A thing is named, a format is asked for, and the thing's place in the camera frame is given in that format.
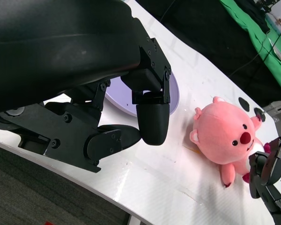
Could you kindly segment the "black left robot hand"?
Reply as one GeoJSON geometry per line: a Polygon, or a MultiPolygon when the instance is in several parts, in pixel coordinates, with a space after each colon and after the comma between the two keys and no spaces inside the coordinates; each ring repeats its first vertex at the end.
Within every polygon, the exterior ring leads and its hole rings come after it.
{"type": "Polygon", "coordinates": [[[164,143],[171,66],[120,0],[0,0],[0,129],[19,147],[91,172],[143,140],[164,143]],[[111,79],[138,127],[99,125],[111,79]]]}

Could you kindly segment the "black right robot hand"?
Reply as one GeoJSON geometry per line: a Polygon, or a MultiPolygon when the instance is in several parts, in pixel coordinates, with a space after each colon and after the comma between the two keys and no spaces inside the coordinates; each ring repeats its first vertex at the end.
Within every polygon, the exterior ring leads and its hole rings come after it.
{"type": "Polygon", "coordinates": [[[271,152],[257,151],[249,156],[250,194],[261,198],[274,223],[281,225],[281,193],[274,186],[281,181],[281,136],[269,143],[271,152]]]}

